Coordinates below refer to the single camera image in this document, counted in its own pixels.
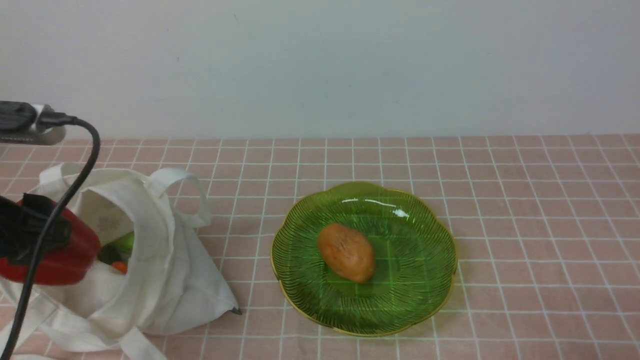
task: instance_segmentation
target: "black cable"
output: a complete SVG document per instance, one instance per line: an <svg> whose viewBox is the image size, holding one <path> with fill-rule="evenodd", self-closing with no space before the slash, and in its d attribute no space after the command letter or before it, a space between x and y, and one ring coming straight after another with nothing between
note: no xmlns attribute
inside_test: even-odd
<svg viewBox="0 0 640 360"><path fill-rule="evenodd" d="M11 333L9 333L9 337L6 341L6 345L4 346L2 356L0 356L0 360L10 360L11 355L15 350L16 343L18 342L18 337L20 336L20 330L22 329L24 316L27 312L29 298L31 297L31 290L33 289L33 281L36 275L36 270L38 269L40 260L42 260L42 245L44 244L44 238L49 232L49 229L51 228L55 220L60 216L60 214L62 214L62 211L67 207L67 205L71 201L71 198L76 194L78 189L80 189L80 186L82 186L82 183L89 176L91 170L93 170L93 166L98 160L98 154L100 152L100 135L91 124L84 120L80 120L77 117L68 116L64 113L44 112L41 114L38 122L47 127L64 125L83 127L91 134L93 145L91 148L91 154L89 155L86 164L84 164L84 167L80 171L80 174L78 175L76 180L71 184L67 192L62 196L62 199L60 199L56 207L51 212L51 215L47 219L47 222L45 223L42 232L38 237L38 241L36 242L34 248L33 258L31 259L31 264L29 264L29 272L27 273L27 277L24 281L22 293L20 294L20 300L18 300L18 304L15 310Z"/></svg>

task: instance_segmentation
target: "grid pattern tablecloth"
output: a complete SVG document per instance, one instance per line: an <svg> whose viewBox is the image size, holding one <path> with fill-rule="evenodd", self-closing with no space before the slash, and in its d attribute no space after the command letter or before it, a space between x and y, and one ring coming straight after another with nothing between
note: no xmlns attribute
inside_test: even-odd
<svg viewBox="0 0 640 360"><path fill-rule="evenodd" d="M0 147L0 193L82 161L88 143ZM201 239L237 295L224 315L153 338L170 359L640 359L640 135L302 140L106 140L99 167L195 173L215 217ZM453 296L397 336L320 328L284 300L269 249L301 197L350 180L422 197L456 237ZM186 186L171 194L197 207ZM13 316L6 301L3 324ZM71 354L43 334L19 352Z"/></svg>

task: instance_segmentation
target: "cloth bag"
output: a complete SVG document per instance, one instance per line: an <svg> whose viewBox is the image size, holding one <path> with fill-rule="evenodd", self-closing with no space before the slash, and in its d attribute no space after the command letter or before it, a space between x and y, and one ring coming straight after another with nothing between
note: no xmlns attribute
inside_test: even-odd
<svg viewBox="0 0 640 360"><path fill-rule="evenodd" d="M79 172L70 163L44 170L32 193L58 201ZM183 180L199 191L197 214L181 213L166 194ZM68 208L98 234L102 245L134 231L128 271L123 275L96 261L77 284L34 286L17 347L40 329L70 352L122 349L133 360L165 360L143 332L176 334L239 309L194 230L211 223L211 210L193 174L177 168L162 168L151 176L95 169ZM0 278L0 290L12 303L21 289L21 284ZM0 331L0 347L11 325Z"/></svg>

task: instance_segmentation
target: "green glass plate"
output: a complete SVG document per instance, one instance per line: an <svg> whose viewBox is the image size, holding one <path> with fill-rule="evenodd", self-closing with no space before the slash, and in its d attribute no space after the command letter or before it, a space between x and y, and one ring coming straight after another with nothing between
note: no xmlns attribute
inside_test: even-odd
<svg viewBox="0 0 640 360"><path fill-rule="evenodd" d="M373 278L356 284L324 263L320 230L340 223L364 234L376 253ZM430 316L453 289L453 237L416 196L353 182L300 200L271 247L285 297L307 318L356 336L386 336Z"/></svg>

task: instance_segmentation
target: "potato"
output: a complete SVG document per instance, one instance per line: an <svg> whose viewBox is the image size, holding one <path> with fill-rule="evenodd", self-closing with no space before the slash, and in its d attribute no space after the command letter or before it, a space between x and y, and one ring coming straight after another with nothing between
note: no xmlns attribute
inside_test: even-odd
<svg viewBox="0 0 640 360"><path fill-rule="evenodd" d="M367 282L376 269L376 257L369 240L344 225L330 224L322 229L318 249L329 268L358 284Z"/></svg>

